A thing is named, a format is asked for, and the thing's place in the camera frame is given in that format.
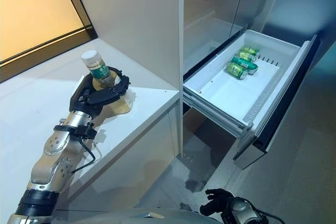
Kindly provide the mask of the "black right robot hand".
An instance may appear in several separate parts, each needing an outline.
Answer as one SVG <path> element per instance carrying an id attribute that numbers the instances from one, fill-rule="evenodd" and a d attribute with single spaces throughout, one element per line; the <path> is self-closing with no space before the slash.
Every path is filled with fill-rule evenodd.
<path id="1" fill-rule="evenodd" d="M 200 206 L 200 213 L 204 216 L 226 211 L 228 201 L 234 198 L 232 193 L 221 188 L 207 189 L 205 194 L 209 202 Z"/>

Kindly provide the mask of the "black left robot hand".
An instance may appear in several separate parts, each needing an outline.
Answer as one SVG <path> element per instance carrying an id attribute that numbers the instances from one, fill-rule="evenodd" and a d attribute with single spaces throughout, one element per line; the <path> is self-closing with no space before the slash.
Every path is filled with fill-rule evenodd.
<path id="1" fill-rule="evenodd" d="M 103 106 L 118 101 L 126 94 L 129 87 L 129 77 L 122 74 L 121 70 L 108 67 L 120 77 L 120 82 L 113 88 L 105 88 L 96 91 L 93 87 L 93 75 L 87 74 L 70 99 L 69 112 L 80 111 L 95 119 L 103 109 Z"/>

